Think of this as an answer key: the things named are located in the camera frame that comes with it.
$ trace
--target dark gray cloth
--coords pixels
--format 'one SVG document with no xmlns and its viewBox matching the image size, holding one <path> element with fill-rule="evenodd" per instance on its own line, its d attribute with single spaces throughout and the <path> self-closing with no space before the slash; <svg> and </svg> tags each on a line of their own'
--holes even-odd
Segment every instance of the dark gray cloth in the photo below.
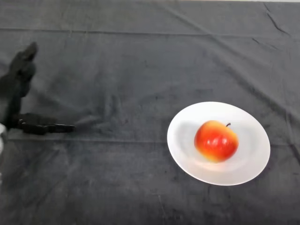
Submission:
<svg viewBox="0 0 300 225">
<path fill-rule="evenodd" d="M 300 4 L 0 1 L 0 72 L 31 41 L 37 75 L 22 112 L 72 134 L 13 130 L 0 225 L 300 224 Z M 166 132 L 182 108 L 225 102 L 271 143 L 266 169 L 232 187 L 173 161 Z"/>
</svg>

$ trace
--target red apple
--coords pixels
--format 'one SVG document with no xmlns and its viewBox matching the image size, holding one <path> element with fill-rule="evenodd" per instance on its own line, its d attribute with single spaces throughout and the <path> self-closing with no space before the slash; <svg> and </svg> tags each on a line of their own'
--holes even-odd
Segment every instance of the red apple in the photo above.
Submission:
<svg viewBox="0 0 300 225">
<path fill-rule="evenodd" d="M 195 135 L 195 147 L 210 161 L 222 162 L 237 150 L 237 135 L 222 123 L 210 120 L 204 123 Z"/>
</svg>

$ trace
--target robotic hand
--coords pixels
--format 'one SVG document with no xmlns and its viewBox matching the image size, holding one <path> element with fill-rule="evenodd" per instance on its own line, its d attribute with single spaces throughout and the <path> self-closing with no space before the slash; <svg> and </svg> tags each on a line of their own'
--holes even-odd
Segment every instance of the robotic hand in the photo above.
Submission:
<svg viewBox="0 0 300 225">
<path fill-rule="evenodd" d="M 6 133 L 11 128 L 36 135 L 72 132 L 75 128 L 56 124 L 53 118 L 33 113 L 19 114 L 22 98 L 28 94 L 36 71 L 33 60 L 37 52 L 36 43 L 19 52 L 10 63 L 8 73 L 0 78 L 0 154 L 4 148 Z"/>
</svg>

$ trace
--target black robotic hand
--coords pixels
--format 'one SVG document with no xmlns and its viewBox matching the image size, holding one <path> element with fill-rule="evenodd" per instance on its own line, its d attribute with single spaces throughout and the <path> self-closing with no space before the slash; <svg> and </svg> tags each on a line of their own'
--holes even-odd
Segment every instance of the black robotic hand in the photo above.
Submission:
<svg viewBox="0 0 300 225">
<path fill-rule="evenodd" d="M 19 52 L 12 60 L 8 73 L 0 78 L 0 124 L 7 130 L 17 128 L 37 135 L 71 132 L 74 126 L 56 124 L 54 118 L 34 113 L 19 114 L 22 98 L 29 92 L 36 71 L 33 60 L 37 52 L 36 43 Z"/>
</svg>

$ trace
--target white plate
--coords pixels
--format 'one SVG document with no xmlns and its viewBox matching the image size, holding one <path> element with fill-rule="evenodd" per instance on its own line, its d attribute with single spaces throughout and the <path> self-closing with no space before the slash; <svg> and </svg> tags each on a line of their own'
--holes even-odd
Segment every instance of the white plate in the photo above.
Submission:
<svg viewBox="0 0 300 225">
<path fill-rule="evenodd" d="M 239 147 L 228 160 L 213 163 L 194 146 L 198 128 L 208 120 L 231 123 Z M 270 142 L 261 124 L 249 113 L 233 105 L 202 102 L 181 110 L 171 121 L 168 146 L 175 162 L 192 177 L 216 185 L 237 185 L 252 180 L 266 167 Z"/>
</svg>

